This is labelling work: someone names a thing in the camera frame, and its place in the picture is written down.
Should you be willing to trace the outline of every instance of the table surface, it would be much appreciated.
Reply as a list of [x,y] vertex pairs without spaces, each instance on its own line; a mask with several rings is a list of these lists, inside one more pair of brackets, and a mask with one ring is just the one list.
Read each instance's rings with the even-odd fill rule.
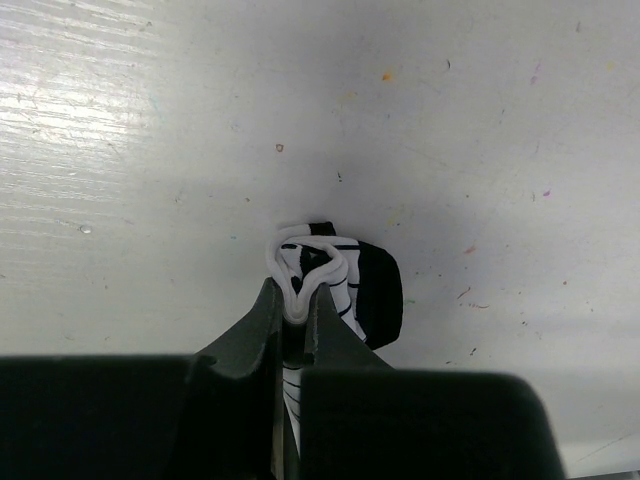
[[0,11],[0,352],[195,351],[330,219],[398,260],[387,361],[516,373],[569,474],[640,468],[636,2]]

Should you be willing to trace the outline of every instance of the cloth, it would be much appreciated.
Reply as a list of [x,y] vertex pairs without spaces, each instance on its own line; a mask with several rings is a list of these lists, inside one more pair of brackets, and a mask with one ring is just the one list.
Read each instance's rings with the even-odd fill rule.
[[[333,225],[325,222],[278,231],[267,244],[266,260],[282,290],[284,317],[289,324],[305,324],[311,296],[326,283],[342,321],[371,349],[398,338],[402,326],[402,281],[398,265],[387,251],[339,237]],[[284,400],[298,448],[303,367],[284,355]]]

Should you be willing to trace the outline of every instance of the folded fabric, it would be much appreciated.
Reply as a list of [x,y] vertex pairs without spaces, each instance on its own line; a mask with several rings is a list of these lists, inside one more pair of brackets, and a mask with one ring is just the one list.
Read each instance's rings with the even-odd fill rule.
[[[385,250],[338,237],[333,225],[326,222],[278,231],[267,245],[266,258],[269,272],[282,290],[284,317],[290,324],[300,326],[307,321],[311,296],[326,283],[342,321],[371,349],[398,338],[402,281],[396,261]],[[283,360],[285,406],[299,448],[304,365],[286,355]]]

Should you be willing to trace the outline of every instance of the white table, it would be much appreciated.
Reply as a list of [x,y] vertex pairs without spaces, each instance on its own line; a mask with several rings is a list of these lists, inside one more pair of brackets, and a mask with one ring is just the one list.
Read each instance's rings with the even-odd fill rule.
[[0,352],[195,351],[327,218],[401,266],[386,360],[516,373],[571,475],[640,468],[637,14],[3,0]]

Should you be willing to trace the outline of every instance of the white tabletop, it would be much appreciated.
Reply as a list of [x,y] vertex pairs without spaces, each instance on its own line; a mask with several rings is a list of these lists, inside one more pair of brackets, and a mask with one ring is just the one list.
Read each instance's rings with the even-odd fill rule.
[[637,13],[2,0],[0,352],[195,351],[330,219],[400,264],[386,360],[516,373],[568,473],[640,468]]

